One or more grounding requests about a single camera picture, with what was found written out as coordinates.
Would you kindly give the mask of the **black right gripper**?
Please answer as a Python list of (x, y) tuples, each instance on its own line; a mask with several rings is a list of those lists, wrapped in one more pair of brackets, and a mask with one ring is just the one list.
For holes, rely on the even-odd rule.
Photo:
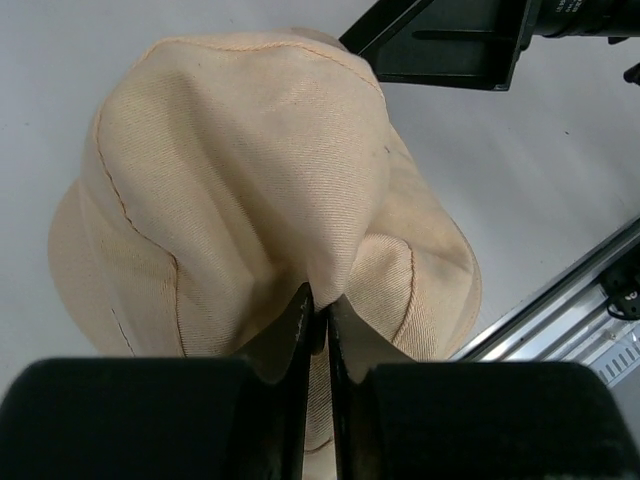
[(529, 9), (516, 0), (378, 1), (340, 42), (384, 83), (506, 91)]

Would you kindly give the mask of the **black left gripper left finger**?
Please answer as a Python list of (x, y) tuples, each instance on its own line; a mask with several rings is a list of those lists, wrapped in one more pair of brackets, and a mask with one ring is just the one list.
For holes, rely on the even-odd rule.
[(235, 354), (36, 362), (1, 404), (5, 479), (298, 479), (314, 307)]

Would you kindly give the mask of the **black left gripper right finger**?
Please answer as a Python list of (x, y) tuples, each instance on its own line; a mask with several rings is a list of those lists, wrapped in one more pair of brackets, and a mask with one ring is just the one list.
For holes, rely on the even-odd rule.
[(417, 362), (346, 299), (326, 311), (341, 479), (626, 479), (630, 434), (570, 362)]

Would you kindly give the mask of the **beige hat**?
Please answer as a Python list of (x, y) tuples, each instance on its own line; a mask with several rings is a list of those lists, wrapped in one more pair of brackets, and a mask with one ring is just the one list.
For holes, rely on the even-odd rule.
[(104, 100), (49, 232), (55, 287), (112, 356), (228, 354), (302, 283), (394, 346), (445, 359), (481, 303), (472, 249), (325, 34), (174, 37)]

